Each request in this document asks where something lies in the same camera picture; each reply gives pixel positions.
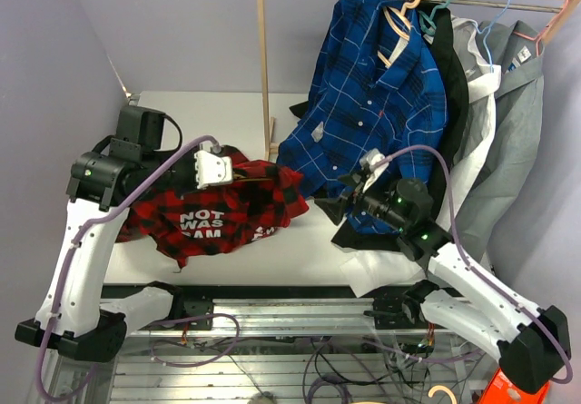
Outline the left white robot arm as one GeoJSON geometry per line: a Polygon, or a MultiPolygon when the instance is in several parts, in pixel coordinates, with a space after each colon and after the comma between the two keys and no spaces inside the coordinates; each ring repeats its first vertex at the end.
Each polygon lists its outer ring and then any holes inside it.
{"type": "Polygon", "coordinates": [[[54,277],[41,308],[17,324],[15,339],[71,360],[105,363],[126,337],[154,322],[174,329],[184,320],[182,289],[153,281],[134,295],[101,303],[106,270],[128,209],[127,198],[195,186],[193,153],[178,160],[161,148],[166,113],[126,105],[116,132],[76,159],[66,193],[67,221],[54,277]]]}

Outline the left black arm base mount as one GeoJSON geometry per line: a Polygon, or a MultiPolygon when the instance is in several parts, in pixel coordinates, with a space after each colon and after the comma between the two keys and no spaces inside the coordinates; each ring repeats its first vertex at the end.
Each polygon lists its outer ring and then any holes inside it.
{"type": "Polygon", "coordinates": [[[209,315],[213,314],[214,304],[210,299],[186,299],[183,304],[184,318],[202,316],[201,319],[175,324],[175,327],[182,327],[187,330],[207,331],[212,329],[212,319],[209,315]]]}

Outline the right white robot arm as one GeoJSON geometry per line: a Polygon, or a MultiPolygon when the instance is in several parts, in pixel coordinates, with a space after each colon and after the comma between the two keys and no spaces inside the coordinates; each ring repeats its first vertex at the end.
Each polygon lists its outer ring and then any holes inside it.
{"type": "Polygon", "coordinates": [[[436,283],[422,280],[404,296],[400,317],[410,327],[431,322],[451,330],[495,360],[506,377],[528,394],[539,392],[571,358],[567,318],[517,294],[471,258],[431,218],[433,200],[419,179],[398,179],[384,192],[370,187],[371,174],[342,177],[337,198],[316,203],[334,222],[347,210],[376,217],[397,231],[397,244],[464,298],[457,301],[436,283]]]}

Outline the yellow velvet hanger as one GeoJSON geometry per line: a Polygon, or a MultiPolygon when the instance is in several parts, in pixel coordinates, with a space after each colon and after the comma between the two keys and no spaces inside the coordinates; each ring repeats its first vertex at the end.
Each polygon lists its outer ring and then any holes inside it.
{"type": "Polygon", "coordinates": [[[245,182],[271,182],[271,178],[268,177],[254,177],[254,178],[235,178],[233,183],[245,183],[245,182]]]}

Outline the red black plaid shirt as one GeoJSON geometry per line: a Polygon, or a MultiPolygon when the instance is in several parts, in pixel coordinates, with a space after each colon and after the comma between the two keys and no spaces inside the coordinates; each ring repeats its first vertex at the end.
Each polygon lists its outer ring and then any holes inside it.
{"type": "Polygon", "coordinates": [[[134,202],[116,242],[151,237],[156,249],[180,268],[193,256],[230,253],[272,236],[309,206],[300,193],[302,174],[263,160],[249,160],[225,145],[235,178],[268,177],[271,182],[231,183],[208,187],[182,197],[157,192],[148,201],[134,202]]]}

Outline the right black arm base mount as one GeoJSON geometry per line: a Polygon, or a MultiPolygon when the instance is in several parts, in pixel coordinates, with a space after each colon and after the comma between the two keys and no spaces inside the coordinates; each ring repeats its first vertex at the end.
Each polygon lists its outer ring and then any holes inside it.
{"type": "Polygon", "coordinates": [[[376,330],[427,330],[434,327],[422,313],[421,305],[428,295],[439,290],[439,286],[430,281],[420,281],[407,287],[383,287],[374,298],[371,308],[363,311],[366,317],[372,318],[376,330]]]}

